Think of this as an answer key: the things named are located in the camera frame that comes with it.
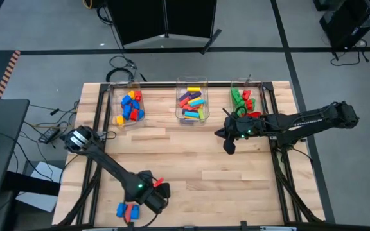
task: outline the floor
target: floor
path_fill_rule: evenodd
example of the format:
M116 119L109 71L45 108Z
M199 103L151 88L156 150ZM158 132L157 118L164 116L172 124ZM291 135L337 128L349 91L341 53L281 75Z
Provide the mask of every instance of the floor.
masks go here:
M109 26L80 1L0 0L0 51L20 50L21 56L3 98L27 98L45 107L70 109L83 83L105 81L112 69L108 61L117 49ZM274 10L279 8L281 24ZM347 101L360 116L352 130L332 129L317 134L315 143L333 216L337 223L370 225L370 62L334 67L319 26L323 12L311 0L218 0L215 28L223 32L213 47L256 47L251 52L135 53L135 61L148 81L174 81L178 76L200 75L209 80L231 80L251 75L256 80L291 81L299 109L319 108L332 101ZM285 37L280 35L281 26ZM364 37L370 47L370 32ZM139 48L202 47L204 40L154 39L127 46ZM341 62L354 62L348 53ZM59 115L30 108L29 123L53 122ZM24 127L34 138L37 134ZM19 139L31 160L42 160L34 143ZM60 141L42 145L49 161L64 161ZM15 169L12 160L10 169ZM24 158L19 156L19 167ZM21 215L17 230L49 226L49 213Z

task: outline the clear plastic bin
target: clear plastic bin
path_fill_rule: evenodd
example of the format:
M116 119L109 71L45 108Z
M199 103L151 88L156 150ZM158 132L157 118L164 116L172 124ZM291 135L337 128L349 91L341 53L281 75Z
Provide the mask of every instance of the clear plastic bin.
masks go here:
M200 87L201 98L205 100L202 110L205 119L185 119L182 114L182 108L179 106L179 98L187 93L188 87ZM176 97L175 115L181 124L203 125L209 117L209 98L208 98L208 79L203 76L181 76L177 79L177 97Z
M133 91L141 91L141 85L138 81L133 80L133 81L123 81L119 83L111 83L109 85L109 96L111 98L111 115L112 115L112 120L111 123L118 128L139 128L139 127L144 127L145 125L145 116L146 116L146 111L144 107L144 98L141 98L141 101L139 102L139 107L141 110L145 112L144 116L141 118L139 121L133 121L133 120L126 120L124 119L124 125L118 125L115 123L114 118L116 116L121 116L123 113L123 109L121 107L121 101L122 99L130 92L131 90Z
M229 89L229 97L230 102L232 104L232 111L234 112L237 108L237 106L233 103L232 99L232 88L236 88L239 90L239 93L242 95L242 92L244 90L250 90L251 95L249 98L255 99L255 108L254 112L257 111L258 107L260 107L259 103L261 102L260 98L260 92L259 92L259 86L261 86L262 82L260 81L254 81L251 78L235 78L231 82L231 89Z

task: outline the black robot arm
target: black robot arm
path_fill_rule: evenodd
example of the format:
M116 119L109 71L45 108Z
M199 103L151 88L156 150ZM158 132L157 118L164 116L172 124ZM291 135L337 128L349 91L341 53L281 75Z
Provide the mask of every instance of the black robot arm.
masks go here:
M315 133L330 128L353 128L359 122L353 107L345 101L292 115L268 114L253 118L247 115L238 117L236 112L226 113L228 117L224 127L215 135L225 139L224 149L228 154L235 152L235 139L269 136L276 138L278 148L287 148Z
M128 172L119 165L113 158L102 151L103 143L99 136L87 126L79 126L70 131L64 142L66 148L79 155L85 155L93 159L97 164L107 170L113 177L121 182L125 191L126 201L143 203L154 213L159 214L167 205L165 198L169 197L169 185L164 184L164 189L152 183L150 171L143 171L138 174Z

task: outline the wooden tabletop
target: wooden tabletop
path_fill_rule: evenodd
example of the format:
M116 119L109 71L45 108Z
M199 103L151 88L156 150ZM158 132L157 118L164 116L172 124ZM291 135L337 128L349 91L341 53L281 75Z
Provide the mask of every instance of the wooden tabletop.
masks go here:
M289 82L273 84L279 112L296 113ZM99 88L100 83L84 84L76 126L93 125ZM118 136L107 141L105 151L115 161L131 172L151 170L156 178L163 177L171 185L169 206L151 226L236 226L240 221L247 221L248 225L283 224L268 139L236 141L236 153L228 155L222 148L224 140L213 134L223 127L226 115L222 108L231 109L229 91L227 87L209 88L210 116L204 126L179 124L174 88L142 89L145 127L121 131L109 126ZM256 111L261 111L259 91L252 96L258 101ZM305 143L295 148L307 153ZM295 151L288 154L298 195L316 216L324 219L309 159ZM65 170L53 224L65 217L80 196L85 162L85 157L77 157ZM290 197L285 194L293 221ZM116 217L122 201L120 183L103 170L95 226L125 227L123 220ZM85 222L91 199L86 205ZM153 216L152 211L141 206L135 226L146 224Z

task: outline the black table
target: black table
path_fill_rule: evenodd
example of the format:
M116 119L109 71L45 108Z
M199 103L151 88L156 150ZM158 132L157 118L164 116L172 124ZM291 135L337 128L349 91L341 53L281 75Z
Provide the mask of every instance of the black table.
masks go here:
M6 218L20 191L57 195L60 184L7 171L16 140L30 102L27 99L0 100L0 230L6 230Z

